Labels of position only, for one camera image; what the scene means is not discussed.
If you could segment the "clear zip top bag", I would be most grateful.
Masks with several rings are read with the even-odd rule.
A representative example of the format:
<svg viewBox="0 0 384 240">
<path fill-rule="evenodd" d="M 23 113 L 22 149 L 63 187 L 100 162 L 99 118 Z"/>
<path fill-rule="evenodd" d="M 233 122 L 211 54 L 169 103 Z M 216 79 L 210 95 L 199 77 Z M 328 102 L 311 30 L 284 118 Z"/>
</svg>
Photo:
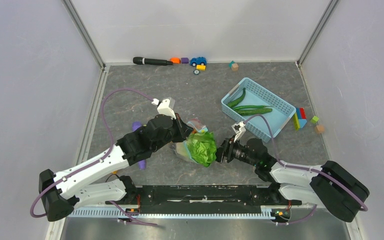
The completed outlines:
<svg viewBox="0 0 384 240">
<path fill-rule="evenodd" d="M 209 167 L 217 158 L 214 133 L 198 118 L 190 119 L 186 124 L 193 128 L 192 133 L 185 141 L 172 143 L 170 148 L 184 161 Z"/>
</svg>

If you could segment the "green toy cucumber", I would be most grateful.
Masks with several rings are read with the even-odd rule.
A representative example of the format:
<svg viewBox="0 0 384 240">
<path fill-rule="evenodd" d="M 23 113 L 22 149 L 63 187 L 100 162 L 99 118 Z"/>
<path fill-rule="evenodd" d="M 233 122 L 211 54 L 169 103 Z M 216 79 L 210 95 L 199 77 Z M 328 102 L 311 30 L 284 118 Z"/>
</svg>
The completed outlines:
<svg viewBox="0 0 384 240">
<path fill-rule="evenodd" d="M 271 113 L 273 111 L 272 108 L 254 108 L 254 109 L 240 109 L 237 110 L 236 113 L 238 113 L 241 116 L 252 116 L 252 115 L 263 115 L 267 113 Z"/>
</svg>

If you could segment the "green toy cabbage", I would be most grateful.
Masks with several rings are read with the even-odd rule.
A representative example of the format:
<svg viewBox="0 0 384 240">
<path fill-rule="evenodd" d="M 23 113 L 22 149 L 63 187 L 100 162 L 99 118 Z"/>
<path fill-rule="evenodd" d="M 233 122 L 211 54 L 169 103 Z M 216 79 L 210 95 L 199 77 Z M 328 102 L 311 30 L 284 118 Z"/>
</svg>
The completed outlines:
<svg viewBox="0 0 384 240">
<path fill-rule="evenodd" d="M 213 132 L 197 132 L 186 140 L 190 157 L 196 163 L 209 167 L 216 160 L 216 140 Z"/>
</svg>

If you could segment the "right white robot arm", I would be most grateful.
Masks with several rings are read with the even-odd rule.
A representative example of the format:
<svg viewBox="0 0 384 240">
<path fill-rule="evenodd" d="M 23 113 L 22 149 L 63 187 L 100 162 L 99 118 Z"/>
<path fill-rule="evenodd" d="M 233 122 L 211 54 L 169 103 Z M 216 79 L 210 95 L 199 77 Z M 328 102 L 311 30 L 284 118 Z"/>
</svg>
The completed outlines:
<svg viewBox="0 0 384 240">
<path fill-rule="evenodd" d="M 335 161 L 323 165 L 301 165 L 270 155 L 258 138 L 246 145 L 227 138 L 216 151 L 216 161 L 240 162 L 254 166 L 255 174 L 270 183 L 269 199 L 275 204 L 286 200 L 324 207 L 343 222 L 352 222 L 370 195 L 369 189 Z"/>
</svg>

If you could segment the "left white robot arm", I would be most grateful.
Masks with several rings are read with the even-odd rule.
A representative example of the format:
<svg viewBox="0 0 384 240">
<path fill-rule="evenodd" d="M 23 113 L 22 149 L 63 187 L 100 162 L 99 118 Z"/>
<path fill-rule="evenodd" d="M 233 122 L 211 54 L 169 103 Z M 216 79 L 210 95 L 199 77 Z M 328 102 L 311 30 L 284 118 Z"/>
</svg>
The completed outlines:
<svg viewBox="0 0 384 240">
<path fill-rule="evenodd" d="M 137 190 L 122 179 L 108 185 L 95 181 L 105 175 L 146 160 L 169 143 L 182 143 L 194 131 L 178 114 L 175 118 L 158 114 L 146 125 L 118 139 L 110 148 L 87 161 L 54 173 L 46 169 L 39 174 L 39 195 L 49 222 L 61 220 L 75 209 L 99 201 L 133 203 Z"/>
</svg>

